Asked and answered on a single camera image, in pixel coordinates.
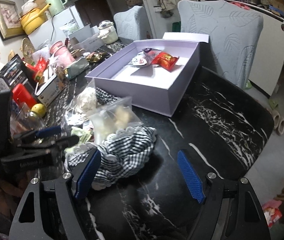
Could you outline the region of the person left hand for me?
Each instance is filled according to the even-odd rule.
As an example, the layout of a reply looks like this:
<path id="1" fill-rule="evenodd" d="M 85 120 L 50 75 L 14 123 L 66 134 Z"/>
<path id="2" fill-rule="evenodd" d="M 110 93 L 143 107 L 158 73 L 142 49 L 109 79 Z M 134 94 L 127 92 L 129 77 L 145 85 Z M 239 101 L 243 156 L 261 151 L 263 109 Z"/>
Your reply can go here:
<path id="1" fill-rule="evenodd" d="M 29 183 L 25 173 L 18 174 L 16 179 L 13 185 L 0 179 L 0 214 L 9 220 L 13 219 Z"/>

